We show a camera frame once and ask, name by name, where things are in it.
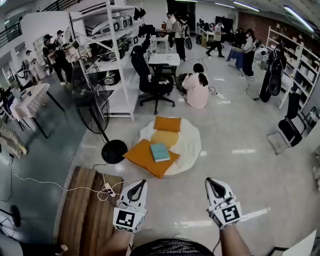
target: floor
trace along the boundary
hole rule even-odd
[[[268,103],[251,100],[246,94],[247,80],[226,62],[230,46],[224,45],[226,58],[218,58],[216,51],[208,58],[205,49],[193,42],[192,50],[186,50],[187,61],[177,69],[178,74],[190,73],[195,63],[205,64],[209,85],[224,95],[224,100],[210,95],[204,109],[195,109],[174,89],[169,98],[175,101],[175,107],[162,101],[158,105],[160,116],[188,119],[200,131],[202,151],[206,153],[190,170],[157,179],[126,159],[96,169],[122,176],[128,182],[146,179],[148,213],[144,228],[179,233],[209,249],[218,241],[219,230],[206,212],[209,202],[205,179],[215,177],[227,182],[247,215],[247,220],[238,224],[240,233],[252,254],[262,256],[273,246],[290,247],[320,227],[320,194],[311,171],[311,155],[303,143],[276,156],[266,139],[284,118],[288,102],[278,110],[282,95]],[[247,93],[256,98],[264,73],[257,66],[254,72],[255,81],[250,81]],[[137,104],[134,122],[112,118],[107,136],[123,140],[130,149],[139,139],[139,131],[155,119],[154,106],[154,102]],[[91,168],[104,164],[103,145],[99,135],[87,130],[70,170],[76,165]]]
[[[22,131],[17,122],[9,125],[20,135],[29,152],[15,158],[12,170],[23,178],[55,182],[64,185],[71,162],[85,133],[85,127],[78,118],[70,95],[60,85],[54,74],[43,82],[51,84],[49,92],[65,109],[64,113],[46,96],[36,119],[49,135],[48,139],[37,130],[28,127]],[[10,194],[10,157],[0,153],[0,200]],[[40,184],[32,180],[12,178],[12,196],[8,202],[0,201],[0,208],[9,210],[16,205],[21,214],[21,227],[13,237],[26,243],[52,243],[56,214],[62,190],[53,184]]]

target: woman sitting on floor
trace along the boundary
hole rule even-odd
[[[187,75],[182,83],[186,89],[184,99],[192,107],[203,109],[208,101],[209,82],[207,76],[203,74],[205,70],[200,63],[193,66],[193,71],[195,74]]]

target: blue book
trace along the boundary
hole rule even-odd
[[[156,163],[170,160],[170,155],[165,144],[151,144],[150,147],[153,159]]]

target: railing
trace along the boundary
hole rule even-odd
[[[69,8],[75,4],[80,3],[82,0],[57,0],[54,3],[50,4],[43,12],[50,11],[63,11],[64,9]]]
[[[0,33],[0,48],[21,35],[22,32],[20,22],[11,27],[8,27],[6,30]]]

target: black office chair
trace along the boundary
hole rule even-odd
[[[171,99],[165,98],[163,95],[170,95],[174,88],[174,80],[172,77],[153,76],[151,82],[148,80],[150,75],[149,67],[144,58],[144,50],[141,46],[137,45],[133,47],[131,52],[131,63],[140,76],[139,88],[142,92],[152,95],[149,98],[140,101],[140,106],[143,106],[145,102],[155,100],[154,114],[157,115],[158,101],[163,100],[172,103],[172,107],[175,107],[175,102]]]
[[[275,131],[271,134],[268,134],[266,136],[267,140],[269,141],[269,143],[270,143],[271,147],[273,148],[274,153],[276,155],[281,154],[283,151],[285,151],[286,148],[294,147],[295,145],[297,145],[302,140],[302,134],[304,133],[304,131],[307,128],[307,126],[304,122],[304,119],[298,113],[300,97],[301,96],[297,93],[290,94],[287,115],[278,124],[278,127],[282,131],[282,133],[277,130],[277,131]],[[302,132],[300,132],[297,129],[297,127],[294,125],[294,123],[292,122],[292,119],[294,119],[296,117],[299,117],[299,119],[302,122],[302,125],[303,125]],[[275,135],[275,134],[279,134],[286,145],[286,147],[281,151],[277,151],[275,145],[270,140],[270,136]]]

